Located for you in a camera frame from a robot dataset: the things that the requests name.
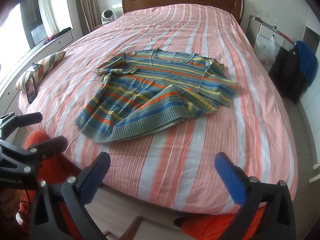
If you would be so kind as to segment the orange sleeved right forearm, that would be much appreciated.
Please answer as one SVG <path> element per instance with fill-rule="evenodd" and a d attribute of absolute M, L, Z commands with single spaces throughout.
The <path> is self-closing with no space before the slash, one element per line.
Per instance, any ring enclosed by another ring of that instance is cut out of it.
<path fill-rule="evenodd" d="M 182 223 L 181 230 L 195 239 L 218 239 L 234 217 L 235 213 L 191 216 Z"/>

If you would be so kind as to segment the left hand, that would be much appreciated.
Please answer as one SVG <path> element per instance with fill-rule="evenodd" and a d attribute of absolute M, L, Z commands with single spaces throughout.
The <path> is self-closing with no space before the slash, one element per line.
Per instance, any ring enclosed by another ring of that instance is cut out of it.
<path fill-rule="evenodd" d="M 1 190 L 1 210 L 7 219 L 15 218 L 20 209 L 23 190 L 4 188 Z"/>

